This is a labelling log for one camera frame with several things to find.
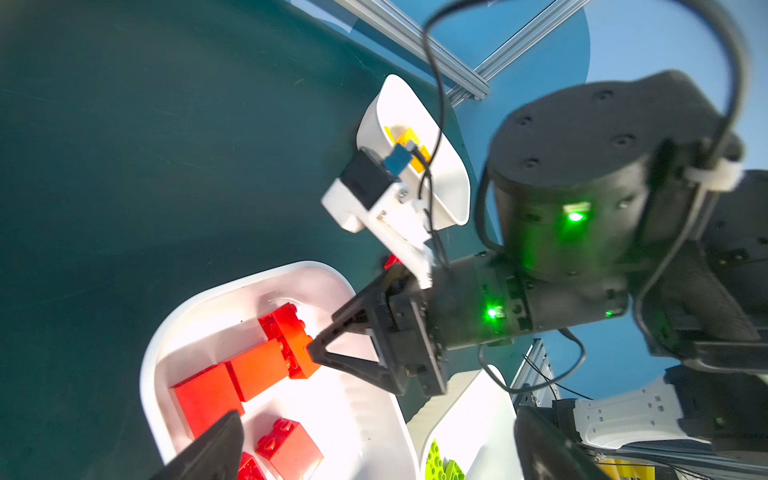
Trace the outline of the green brick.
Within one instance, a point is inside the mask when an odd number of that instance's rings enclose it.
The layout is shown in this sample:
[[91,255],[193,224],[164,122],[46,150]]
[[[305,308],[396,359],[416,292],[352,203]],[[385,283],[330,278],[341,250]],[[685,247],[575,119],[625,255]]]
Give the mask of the green brick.
[[461,467],[454,460],[449,460],[444,464],[444,473],[442,480],[465,480],[466,475]]
[[427,450],[424,464],[425,480],[445,480],[446,472],[443,457],[436,440],[433,440]]

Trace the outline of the red long brick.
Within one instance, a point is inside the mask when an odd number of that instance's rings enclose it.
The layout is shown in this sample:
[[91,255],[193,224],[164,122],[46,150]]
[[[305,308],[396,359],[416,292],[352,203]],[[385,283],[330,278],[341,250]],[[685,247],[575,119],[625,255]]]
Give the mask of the red long brick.
[[309,379],[319,369],[308,352],[312,338],[306,333],[306,325],[298,317],[294,304],[286,303],[258,321],[267,339],[278,341],[291,379]]

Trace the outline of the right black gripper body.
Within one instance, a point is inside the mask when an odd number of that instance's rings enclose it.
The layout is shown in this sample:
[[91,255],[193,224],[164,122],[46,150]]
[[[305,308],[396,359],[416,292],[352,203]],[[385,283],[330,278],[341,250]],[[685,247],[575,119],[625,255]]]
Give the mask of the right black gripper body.
[[570,338],[570,328],[619,316],[629,303],[622,275],[548,282],[486,252],[434,270],[432,280],[426,290],[413,280],[391,299],[399,331],[389,368],[416,378],[428,396],[446,391],[448,351],[547,331]]

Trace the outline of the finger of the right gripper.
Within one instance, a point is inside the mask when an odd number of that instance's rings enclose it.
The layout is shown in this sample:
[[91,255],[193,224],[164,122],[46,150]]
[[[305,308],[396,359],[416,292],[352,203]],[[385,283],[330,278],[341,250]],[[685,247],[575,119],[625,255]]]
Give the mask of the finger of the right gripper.
[[394,395],[401,396],[406,392],[408,380],[403,372],[398,373],[371,360],[328,352],[322,345],[311,344],[307,350],[312,360],[321,366],[352,375]]
[[391,356],[391,336],[399,331],[391,299],[413,280],[404,266],[394,266],[381,273],[332,315],[332,323],[308,347],[311,356],[329,357],[331,343],[345,333],[367,335],[379,357]]

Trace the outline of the red square brick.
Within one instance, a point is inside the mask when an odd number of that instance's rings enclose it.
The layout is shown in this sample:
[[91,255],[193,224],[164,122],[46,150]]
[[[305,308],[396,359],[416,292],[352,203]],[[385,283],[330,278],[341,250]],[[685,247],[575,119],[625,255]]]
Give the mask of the red square brick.
[[390,255],[387,260],[385,261],[383,268],[385,270],[391,269],[395,265],[401,264],[401,261],[398,257],[396,257],[394,254]]

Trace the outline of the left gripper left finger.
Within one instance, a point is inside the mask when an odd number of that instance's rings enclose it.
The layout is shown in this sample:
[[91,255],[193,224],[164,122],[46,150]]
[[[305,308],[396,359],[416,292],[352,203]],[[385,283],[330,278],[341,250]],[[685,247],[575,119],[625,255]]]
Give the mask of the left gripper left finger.
[[165,465],[151,480],[235,480],[240,469],[244,429],[230,411]]

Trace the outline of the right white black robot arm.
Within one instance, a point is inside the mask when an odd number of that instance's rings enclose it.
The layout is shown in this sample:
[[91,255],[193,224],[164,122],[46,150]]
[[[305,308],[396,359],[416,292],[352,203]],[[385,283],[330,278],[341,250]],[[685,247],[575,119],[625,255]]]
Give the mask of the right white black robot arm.
[[338,310],[311,358],[394,394],[416,377],[445,392],[442,355],[631,314],[667,379],[679,426],[721,453],[767,452],[767,311],[737,286],[766,264],[742,205],[758,173],[679,71],[584,84],[511,113],[478,195],[493,194],[500,243],[453,262],[428,289],[403,267]]

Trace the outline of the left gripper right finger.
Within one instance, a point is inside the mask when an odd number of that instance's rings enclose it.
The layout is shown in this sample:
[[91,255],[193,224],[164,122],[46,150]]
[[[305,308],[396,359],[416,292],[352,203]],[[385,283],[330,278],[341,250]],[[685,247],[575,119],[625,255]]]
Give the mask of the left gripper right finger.
[[525,480],[603,480],[608,476],[542,414],[520,407],[514,438]]

